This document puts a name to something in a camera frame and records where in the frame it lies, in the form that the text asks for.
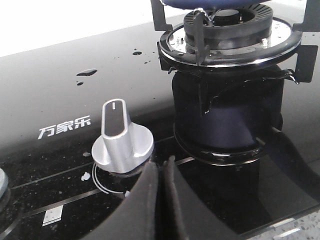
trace silver knob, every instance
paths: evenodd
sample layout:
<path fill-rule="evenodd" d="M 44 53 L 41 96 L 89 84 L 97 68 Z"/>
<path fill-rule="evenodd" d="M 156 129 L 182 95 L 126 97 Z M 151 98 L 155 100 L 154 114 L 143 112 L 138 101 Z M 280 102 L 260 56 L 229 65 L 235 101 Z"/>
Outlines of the silver knob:
<path fill-rule="evenodd" d="M 148 128 L 131 122 L 123 99 L 107 101 L 101 119 L 101 136 L 91 151 L 99 168 L 125 174 L 150 157 L 154 150 L 153 135 Z"/>
<path fill-rule="evenodd" d="M 8 177 L 6 173 L 0 168 L 0 199 L 4 195 L 8 187 Z"/>

